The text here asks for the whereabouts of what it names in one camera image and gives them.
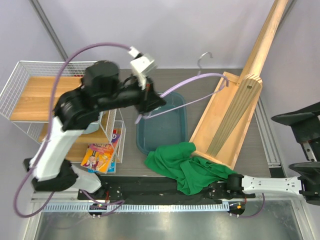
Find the fabric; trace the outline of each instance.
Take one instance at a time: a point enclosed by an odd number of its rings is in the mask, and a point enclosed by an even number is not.
[[[144,163],[156,173],[175,179],[177,189],[186,195],[197,194],[209,184],[236,174],[227,166],[199,156],[191,157],[195,150],[193,142],[160,146],[149,153]]]

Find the hanger hook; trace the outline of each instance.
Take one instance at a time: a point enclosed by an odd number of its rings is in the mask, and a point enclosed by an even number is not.
[[[209,56],[210,56],[211,59],[214,58],[214,57],[212,56],[212,53],[211,53],[210,51],[207,51],[207,52],[205,52],[204,54],[202,54],[202,55],[199,57],[198,62],[197,62],[197,65],[198,65],[198,67],[199,67],[200,69],[202,69],[202,66],[201,66],[201,64],[200,64],[201,59],[202,59],[205,55],[207,55],[207,54],[209,54]]]

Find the wall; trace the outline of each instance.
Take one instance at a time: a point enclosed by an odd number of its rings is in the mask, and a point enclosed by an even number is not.
[[[61,61],[48,34],[27,0],[6,1],[0,7],[0,90],[20,60]],[[0,233],[1,239],[21,239],[27,221],[13,211],[13,196],[26,174],[22,161],[32,157],[39,145],[0,115]],[[30,210],[32,188],[26,184],[19,208]]]
[[[159,68],[242,68],[272,0],[39,0],[66,52],[97,42],[135,46]],[[112,60],[128,68],[118,49],[91,50],[77,58]]]
[[[320,101],[320,1],[297,0],[277,33],[261,77],[263,105],[268,117],[287,113]],[[288,126],[271,123],[278,140],[281,160],[288,165],[306,161],[300,145]],[[320,220],[320,207],[312,208]]]

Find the blue bin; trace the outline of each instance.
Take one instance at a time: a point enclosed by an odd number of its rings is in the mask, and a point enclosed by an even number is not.
[[[152,111],[158,114],[186,103],[179,93],[171,92],[164,97],[166,105]],[[150,119],[141,119],[136,125],[136,146],[148,155],[157,147],[163,145],[179,144],[188,141],[186,107],[155,116]]]

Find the colorful book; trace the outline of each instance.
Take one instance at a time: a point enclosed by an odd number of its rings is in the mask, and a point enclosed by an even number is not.
[[[90,144],[82,160],[81,166],[88,168],[88,172],[106,174],[116,172],[115,151],[117,150],[120,134],[112,135],[111,143]]]

